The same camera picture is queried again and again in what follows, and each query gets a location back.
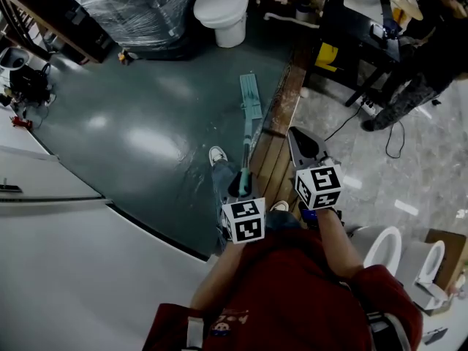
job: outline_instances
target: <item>red object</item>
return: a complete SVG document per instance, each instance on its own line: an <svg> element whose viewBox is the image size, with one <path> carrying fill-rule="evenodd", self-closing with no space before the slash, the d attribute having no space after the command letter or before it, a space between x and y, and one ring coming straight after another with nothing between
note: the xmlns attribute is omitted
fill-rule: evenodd
<svg viewBox="0 0 468 351"><path fill-rule="evenodd" d="M381 265L339 283L319 234L283 230L244 249L224 308L213 316L161 304L143 351L186 348L187 317L203 317L203 350L371 350L366 313L386 312L403 325L411 347L423 318L401 285Z"/></svg>
<svg viewBox="0 0 468 351"><path fill-rule="evenodd" d="M15 116L12 118L12 124L14 127L24 127L27 130L32 129L32 121L30 120L23 121L18 116Z"/></svg>

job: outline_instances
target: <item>toilet seat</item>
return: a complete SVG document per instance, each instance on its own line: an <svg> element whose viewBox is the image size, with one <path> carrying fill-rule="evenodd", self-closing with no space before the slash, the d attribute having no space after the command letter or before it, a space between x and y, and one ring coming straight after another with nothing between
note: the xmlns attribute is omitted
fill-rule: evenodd
<svg viewBox="0 0 468 351"><path fill-rule="evenodd" d="M217 29L242 19L248 3L249 0L197 0L194 15L204 26Z"/></svg>

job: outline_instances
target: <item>person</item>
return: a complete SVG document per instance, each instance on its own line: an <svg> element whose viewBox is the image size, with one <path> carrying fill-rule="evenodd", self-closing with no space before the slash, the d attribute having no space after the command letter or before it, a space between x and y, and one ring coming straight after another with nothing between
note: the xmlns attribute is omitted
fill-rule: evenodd
<svg viewBox="0 0 468 351"><path fill-rule="evenodd" d="M225 185L232 164L219 147L210 160ZM286 202L274 205L265 238L228 241L189 308L159 306L143 351L375 350L371 313L399 324L403 347L385 340L385 350L416 350L422 316L402 286L383 265L363 267L335 211L317 217L320 230L305 230Z"/></svg>
<svg viewBox="0 0 468 351"><path fill-rule="evenodd" d="M404 37L402 62L392 72L380 94L367 96L383 107L373 120L361 126L371 132L385 129L412 109L436 99L455 79L468 78L468 0L438 0L450 12L422 40ZM418 48L412 54L408 48ZM400 92L399 89L410 80Z"/></svg>

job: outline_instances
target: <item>plastic-wrapped object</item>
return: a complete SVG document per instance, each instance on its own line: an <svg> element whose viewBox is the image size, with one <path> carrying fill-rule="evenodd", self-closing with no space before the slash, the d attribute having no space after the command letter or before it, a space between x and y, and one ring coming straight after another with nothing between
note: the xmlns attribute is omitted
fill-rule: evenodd
<svg viewBox="0 0 468 351"><path fill-rule="evenodd" d="M121 46L169 45L185 31L193 0L76 0Z"/></svg>

